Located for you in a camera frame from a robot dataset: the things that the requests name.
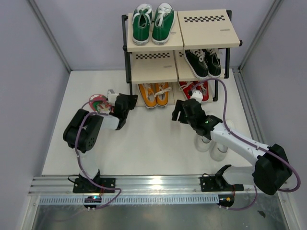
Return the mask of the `orange canvas sneaker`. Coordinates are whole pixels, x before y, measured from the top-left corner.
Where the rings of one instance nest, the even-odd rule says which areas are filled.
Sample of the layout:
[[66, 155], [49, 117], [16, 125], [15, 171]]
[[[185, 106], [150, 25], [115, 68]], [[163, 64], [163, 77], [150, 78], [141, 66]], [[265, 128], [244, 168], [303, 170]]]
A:
[[144, 104], [148, 109], [153, 109], [157, 106], [155, 92], [151, 83], [143, 83], [138, 85], [138, 89], [143, 98]]
[[155, 84], [155, 98], [159, 107], [168, 105], [168, 94], [172, 91], [168, 82], [160, 82]]

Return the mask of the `pink green sandal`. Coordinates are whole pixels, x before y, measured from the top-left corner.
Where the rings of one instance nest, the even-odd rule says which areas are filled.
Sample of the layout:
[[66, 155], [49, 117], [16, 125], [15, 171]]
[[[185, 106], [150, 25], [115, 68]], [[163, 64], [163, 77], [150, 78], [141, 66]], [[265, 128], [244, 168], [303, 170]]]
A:
[[93, 111], [109, 114], [113, 110], [113, 105], [109, 103], [108, 98], [102, 94], [93, 94], [89, 98], [89, 105]]

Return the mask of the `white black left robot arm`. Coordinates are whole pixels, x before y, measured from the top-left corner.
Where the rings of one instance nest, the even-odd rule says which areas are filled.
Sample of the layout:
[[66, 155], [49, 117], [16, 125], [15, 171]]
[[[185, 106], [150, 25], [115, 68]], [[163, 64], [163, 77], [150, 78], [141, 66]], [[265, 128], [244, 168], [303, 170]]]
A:
[[107, 95], [91, 97], [74, 115], [63, 133], [63, 140], [75, 150], [83, 185], [94, 193], [100, 188], [100, 170], [95, 156], [88, 154], [102, 129], [121, 130], [128, 114], [136, 106], [137, 95], [115, 93], [108, 90]]

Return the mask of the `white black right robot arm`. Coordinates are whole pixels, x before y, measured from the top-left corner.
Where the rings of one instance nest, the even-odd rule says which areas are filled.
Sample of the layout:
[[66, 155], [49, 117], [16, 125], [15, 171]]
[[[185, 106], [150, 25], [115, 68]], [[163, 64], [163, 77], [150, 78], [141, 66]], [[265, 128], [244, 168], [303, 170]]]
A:
[[254, 185], [272, 196], [293, 173], [280, 145], [268, 146], [246, 138], [227, 127], [222, 119], [207, 115], [195, 99], [177, 100], [172, 120], [190, 125], [203, 144], [213, 142], [217, 147], [234, 151], [250, 163], [245, 167], [223, 166], [215, 174], [215, 185], [220, 190], [235, 184]]

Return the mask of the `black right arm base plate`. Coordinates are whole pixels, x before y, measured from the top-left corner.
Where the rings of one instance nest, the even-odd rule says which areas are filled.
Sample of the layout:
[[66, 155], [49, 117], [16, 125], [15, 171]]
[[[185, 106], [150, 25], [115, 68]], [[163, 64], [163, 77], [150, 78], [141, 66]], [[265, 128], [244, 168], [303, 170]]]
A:
[[236, 192], [244, 191], [242, 184], [230, 185], [223, 177], [204, 173], [199, 177], [202, 192]]

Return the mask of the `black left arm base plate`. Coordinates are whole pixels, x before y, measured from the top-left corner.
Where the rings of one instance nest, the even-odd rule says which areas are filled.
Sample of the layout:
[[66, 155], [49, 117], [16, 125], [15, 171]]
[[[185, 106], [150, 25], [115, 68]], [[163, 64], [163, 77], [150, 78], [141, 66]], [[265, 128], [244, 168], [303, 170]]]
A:
[[74, 187], [73, 187], [73, 193], [75, 194], [83, 194], [83, 193], [100, 193], [100, 194], [106, 194], [106, 193], [114, 193], [115, 185], [116, 185], [116, 179], [111, 177], [96, 177], [94, 178], [94, 182], [100, 186], [111, 188], [110, 189], [103, 189], [100, 187], [95, 186], [92, 184], [88, 179], [84, 177], [78, 177], [74, 181]]

